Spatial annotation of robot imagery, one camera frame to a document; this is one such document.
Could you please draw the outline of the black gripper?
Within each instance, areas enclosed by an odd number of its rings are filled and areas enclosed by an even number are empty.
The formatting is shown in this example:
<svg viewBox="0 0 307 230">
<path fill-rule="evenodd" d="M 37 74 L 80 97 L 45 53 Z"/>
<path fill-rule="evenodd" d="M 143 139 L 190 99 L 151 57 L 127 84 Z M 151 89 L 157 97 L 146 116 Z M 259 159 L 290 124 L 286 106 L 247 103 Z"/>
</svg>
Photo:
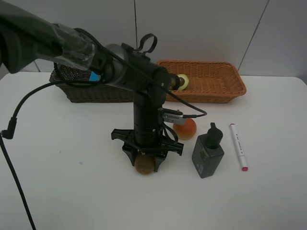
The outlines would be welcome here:
<svg viewBox="0 0 307 230">
<path fill-rule="evenodd" d="M 168 152 L 182 155 L 184 145 L 162 132 L 138 133 L 131 129 L 114 129 L 111 139 L 119 139 L 124 142 L 122 150 L 128 156 L 132 166 L 135 166 L 138 152 L 154 155 L 154 172 L 158 172 L 160 165 L 167 158 Z"/>
</svg>

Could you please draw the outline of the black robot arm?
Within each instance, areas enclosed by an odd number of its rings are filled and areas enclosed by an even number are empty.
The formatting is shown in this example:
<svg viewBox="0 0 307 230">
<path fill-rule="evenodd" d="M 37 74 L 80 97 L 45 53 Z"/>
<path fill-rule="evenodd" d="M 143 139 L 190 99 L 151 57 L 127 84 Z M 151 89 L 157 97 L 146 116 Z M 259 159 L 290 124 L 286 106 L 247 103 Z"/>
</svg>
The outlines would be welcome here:
<svg viewBox="0 0 307 230">
<path fill-rule="evenodd" d="M 36 59 L 89 70 L 100 76 L 94 83 L 133 92 L 134 128 L 115 129 L 112 139 L 123 141 L 131 162 L 138 154 L 153 158 L 156 172 L 168 152 L 182 154 L 183 144 L 164 123 L 163 104 L 177 75 L 151 63 L 126 45 L 102 46 L 83 29 L 49 23 L 5 1 L 0 3 L 0 62 L 17 73 Z"/>
</svg>

